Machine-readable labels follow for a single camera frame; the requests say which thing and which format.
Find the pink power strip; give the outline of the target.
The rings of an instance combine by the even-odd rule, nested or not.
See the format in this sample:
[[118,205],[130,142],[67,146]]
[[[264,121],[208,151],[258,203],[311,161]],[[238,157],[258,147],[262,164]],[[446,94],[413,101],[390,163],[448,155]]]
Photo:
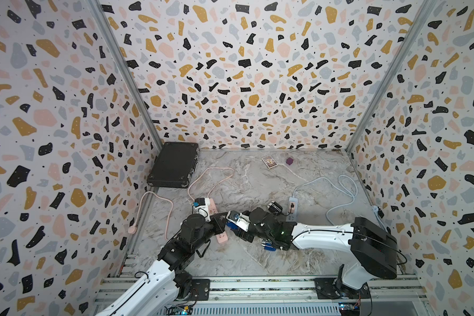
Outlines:
[[[209,199],[209,214],[210,215],[215,215],[217,214],[217,207],[215,205],[215,202],[212,198]],[[221,233],[216,236],[217,242],[219,244],[225,244],[229,239],[226,233]]]

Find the blue shaver with white stripes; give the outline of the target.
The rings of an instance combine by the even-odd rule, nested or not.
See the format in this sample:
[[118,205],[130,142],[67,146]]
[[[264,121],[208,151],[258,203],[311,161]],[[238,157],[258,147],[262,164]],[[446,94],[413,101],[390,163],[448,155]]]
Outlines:
[[236,225],[235,223],[233,223],[233,222],[227,222],[227,223],[226,223],[226,226],[228,226],[229,229],[230,229],[230,230],[233,230],[233,231],[239,231],[239,230],[240,230],[239,226],[237,226],[237,225]]

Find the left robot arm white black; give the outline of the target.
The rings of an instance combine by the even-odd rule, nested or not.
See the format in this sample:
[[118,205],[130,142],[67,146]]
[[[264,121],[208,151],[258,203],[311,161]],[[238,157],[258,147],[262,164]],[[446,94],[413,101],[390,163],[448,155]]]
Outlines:
[[100,315],[155,315],[175,302],[188,296],[192,276],[186,268],[198,255],[199,249],[214,235],[225,231],[226,213],[208,218],[202,214],[189,215],[180,230],[164,245],[151,267]]

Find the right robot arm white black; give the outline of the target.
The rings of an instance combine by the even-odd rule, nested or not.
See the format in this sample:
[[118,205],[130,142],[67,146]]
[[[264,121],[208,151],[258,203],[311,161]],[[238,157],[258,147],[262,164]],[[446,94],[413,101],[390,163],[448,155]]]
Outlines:
[[320,299],[356,299],[368,295],[371,279],[394,280],[397,277],[399,251],[396,238],[364,217],[356,217],[350,224],[316,226],[279,221],[276,215],[261,208],[251,212],[231,211],[227,225],[237,237],[273,250],[322,249],[349,254],[335,278],[315,281]]

